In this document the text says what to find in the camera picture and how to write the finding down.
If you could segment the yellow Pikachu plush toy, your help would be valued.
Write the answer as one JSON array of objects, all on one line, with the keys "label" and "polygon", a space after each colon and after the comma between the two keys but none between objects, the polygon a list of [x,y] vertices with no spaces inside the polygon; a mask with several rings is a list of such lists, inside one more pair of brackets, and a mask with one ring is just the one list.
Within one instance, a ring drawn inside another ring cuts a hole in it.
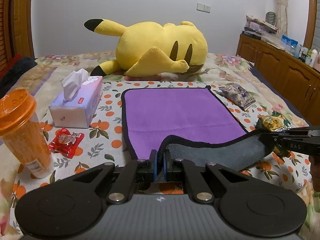
[{"label": "yellow Pikachu plush toy", "polygon": [[179,25],[140,22],[131,26],[106,19],[90,19],[86,29],[119,38],[116,58],[96,66],[92,76],[106,76],[123,70],[129,77],[151,77],[161,73],[193,74],[206,62],[207,41],[197,27],[182,21]]}]

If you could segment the wooden sideboard cabinet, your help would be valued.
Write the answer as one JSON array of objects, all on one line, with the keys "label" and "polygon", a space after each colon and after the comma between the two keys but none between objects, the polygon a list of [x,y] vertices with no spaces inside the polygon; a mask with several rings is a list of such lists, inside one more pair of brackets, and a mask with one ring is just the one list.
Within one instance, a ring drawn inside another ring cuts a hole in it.
[{"label": "wooden sideboard cabinet", "polygon": [[236,54],[312,125],[319,125],[319,72],[262,40],[240,35]]}]

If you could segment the white wall switch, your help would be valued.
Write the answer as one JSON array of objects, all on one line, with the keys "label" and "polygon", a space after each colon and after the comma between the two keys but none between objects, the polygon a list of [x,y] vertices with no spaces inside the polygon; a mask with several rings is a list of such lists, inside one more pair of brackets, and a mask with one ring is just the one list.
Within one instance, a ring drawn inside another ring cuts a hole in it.
[{"label": "white wall switch", "polygon": [[210,5],[205,5],[205,4],[202,4],[202,3],[197,3],[196,10],[197,11],[206,12],[206,13],[210,13],[211,6]]}]

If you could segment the stack of papers and books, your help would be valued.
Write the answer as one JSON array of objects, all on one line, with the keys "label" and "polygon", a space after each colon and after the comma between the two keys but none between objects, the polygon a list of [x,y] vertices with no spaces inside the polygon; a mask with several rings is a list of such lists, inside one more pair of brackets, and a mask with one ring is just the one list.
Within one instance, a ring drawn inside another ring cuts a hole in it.
[{"label": "stack of papers and books", "polygon": [[261,40],[263,36],[276,35],[278,28],[263,20],[246,15],[246,24],[242,31],[242,35]]}]

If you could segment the blue packet on cabinet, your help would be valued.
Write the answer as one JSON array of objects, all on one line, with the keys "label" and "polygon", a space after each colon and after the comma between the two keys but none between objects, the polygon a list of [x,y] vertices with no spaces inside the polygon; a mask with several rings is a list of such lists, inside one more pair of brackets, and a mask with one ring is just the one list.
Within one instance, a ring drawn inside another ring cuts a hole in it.
[{"label": "blue packet on cabinet", "polygon": [[298,46],[298,41],[283,35],[281,37],[281,45],[287,53],[294,55]]}]

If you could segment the pink tissue box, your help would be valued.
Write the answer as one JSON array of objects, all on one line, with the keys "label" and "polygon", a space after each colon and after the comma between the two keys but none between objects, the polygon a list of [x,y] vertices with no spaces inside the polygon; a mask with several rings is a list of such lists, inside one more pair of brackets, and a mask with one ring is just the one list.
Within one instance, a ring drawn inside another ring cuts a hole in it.
[{"label": "pink tissue box", "polygon": [[84,69],[61,80],[63,91],[49,105],[54,126],[88,128],[101,99],[102,80]]}]

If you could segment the floral bed sheet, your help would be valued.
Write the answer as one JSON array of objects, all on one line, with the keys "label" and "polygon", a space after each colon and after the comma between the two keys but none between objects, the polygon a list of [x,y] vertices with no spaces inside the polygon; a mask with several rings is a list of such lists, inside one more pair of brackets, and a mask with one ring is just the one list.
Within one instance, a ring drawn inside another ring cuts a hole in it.
[{"label": "floral bed sheet", "polygon": [[[35,67],[20,76],[15,88],[24,88],[37,101],[37,114],[43,135],[51,141],[58,128],[54,127],[49,112],[49,104],[61,92],[61,80],[75,70],[91,71],[98,64],[113,58],[112,52],[86,53],[80,55],[48,55],[36,59]],[[211,86],[217,93],[220,86],[237,83],[244,87],[256,99],[256,103],[247,111],[224,99],[223,103],[230,112],[251,131],[255,128],[257,119],[262,115],[279,116],[282,114],[295,127],[305,126],[306,121],[293,111],[288,103],[270,90],[266,82],[252,73],[249,63],[236,56],[226,56],[210,53],[203,68],[192,76],[153,77],[147,81],[130,81],[123,74],[115,73],[103,79],[103,85],[111,82],[135,84],[141,82],[192,82],[200,83],[202,87]],[[1,146],[1,239],[19,239],[21,231],[16,222],[14,209],[11,207],[11,191],[21,165],[6,146]],[[308,214],[301,228],[303,239],[319,239],[319,194],[314,190],[306,196],[298,194],[306,203]]]}]

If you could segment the orange plastic bottle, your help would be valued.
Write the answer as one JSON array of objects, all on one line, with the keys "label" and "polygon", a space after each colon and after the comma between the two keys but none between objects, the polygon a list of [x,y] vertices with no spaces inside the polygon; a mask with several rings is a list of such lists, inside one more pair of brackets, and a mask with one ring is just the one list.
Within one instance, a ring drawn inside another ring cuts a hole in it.
[{"label": "orange plastic bottle", "polygon": [[37,114],[36,100],[26,89],[1,98],[1,141],[36,178],[53,171],[53,161]]}]

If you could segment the red candy wrapper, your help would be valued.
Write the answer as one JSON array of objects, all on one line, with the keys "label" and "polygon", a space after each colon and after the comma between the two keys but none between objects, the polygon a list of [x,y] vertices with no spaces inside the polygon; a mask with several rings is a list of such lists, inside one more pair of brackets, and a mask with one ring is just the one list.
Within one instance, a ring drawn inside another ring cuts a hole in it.
[{"label": "red candy wrapper", "polygon": [[66,158],[72,159],[84,137],[84,133],[71,133],[68,129],[62,128],[56,133],[48,148],[53,152],[61,153]]}]

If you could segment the purple snack packet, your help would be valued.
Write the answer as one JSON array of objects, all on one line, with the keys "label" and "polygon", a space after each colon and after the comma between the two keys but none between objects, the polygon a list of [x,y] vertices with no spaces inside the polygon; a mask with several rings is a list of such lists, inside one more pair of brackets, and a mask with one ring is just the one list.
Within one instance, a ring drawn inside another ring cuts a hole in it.
[{"label": "purple snack packet", "polygon": [[255,98],[247,90],[237,84],[231,84],[227,86],[219,87],[224,97],[231,100],[232,103],[236,104],[242,110],[246,111],[255,102]]}]

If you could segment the white bottle on cabinet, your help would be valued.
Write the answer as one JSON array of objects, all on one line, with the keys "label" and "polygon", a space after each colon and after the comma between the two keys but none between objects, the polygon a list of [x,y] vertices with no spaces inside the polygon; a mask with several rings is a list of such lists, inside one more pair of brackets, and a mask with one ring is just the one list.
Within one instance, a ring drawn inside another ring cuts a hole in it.
[{"label": "white bottle on cabinet", "polygon": [[310,62],[309,62],[309,66],[311,68],[313,68],[313,65],[315,63],[315,60],[317,59],[317,56],[318,56],[318,51],[316,49],[313,49],[311,52]]}]

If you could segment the beige curtain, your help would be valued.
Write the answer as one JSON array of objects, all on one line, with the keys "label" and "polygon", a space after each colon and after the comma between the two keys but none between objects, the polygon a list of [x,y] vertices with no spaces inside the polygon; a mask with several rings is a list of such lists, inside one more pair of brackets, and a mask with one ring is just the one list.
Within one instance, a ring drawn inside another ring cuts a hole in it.
[{"label": "beige curtain", "polygon": [[278,28],[277,34],[279,37],[283,35],[287,35],[288,29],[288,7],[289,7],[289,0],[276,0],[277,2],[277,23],[276,27]]}]

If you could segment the purple and grey towel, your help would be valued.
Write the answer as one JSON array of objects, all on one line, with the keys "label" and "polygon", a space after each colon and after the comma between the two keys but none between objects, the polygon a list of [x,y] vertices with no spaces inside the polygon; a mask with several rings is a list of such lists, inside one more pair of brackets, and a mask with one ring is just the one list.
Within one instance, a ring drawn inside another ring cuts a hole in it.
[{"label": "purple and grey towel", "polygon": [[156,150],[156,172],[165,167],[165,152],[204,167],[214,162],[236,171],[271,153],[261,131],[248,132],[204,88],[127,89],[121,95],[123,137],[132,159],[149,159]]}]

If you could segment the pink bottle on cabinet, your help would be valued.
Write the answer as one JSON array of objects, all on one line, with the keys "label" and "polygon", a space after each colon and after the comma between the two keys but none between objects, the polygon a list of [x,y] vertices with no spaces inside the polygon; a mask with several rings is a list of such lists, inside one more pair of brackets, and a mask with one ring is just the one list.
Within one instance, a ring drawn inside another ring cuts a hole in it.
[{"label": "pink bottle on cabinet", "polygon": [[320,54],[318,54],[314,60],[313,69],[320,72]]}]

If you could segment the green instant noodle pack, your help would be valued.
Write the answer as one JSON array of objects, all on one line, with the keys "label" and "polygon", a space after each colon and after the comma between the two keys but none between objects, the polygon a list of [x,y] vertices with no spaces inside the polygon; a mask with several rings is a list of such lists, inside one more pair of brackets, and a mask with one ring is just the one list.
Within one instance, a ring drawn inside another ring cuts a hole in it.
[{"label": "green instant noodle pack", "polygon": [[[258,122],[255,126],[257,129],[263,129],[265,132],[284,132],[288,129],[291,129],[293,126],[285,116],[280,114],[279,116],[274,115],[262,115],[259,117]],[[277,157],[283,159],[290,157],[289,150],[285,150],[282,146],[280,146],[274,139],[270,142],[267,142],[267,139],[263,139],[266,142],[266,146],[268,146],[272,152],[274,152]]]}]

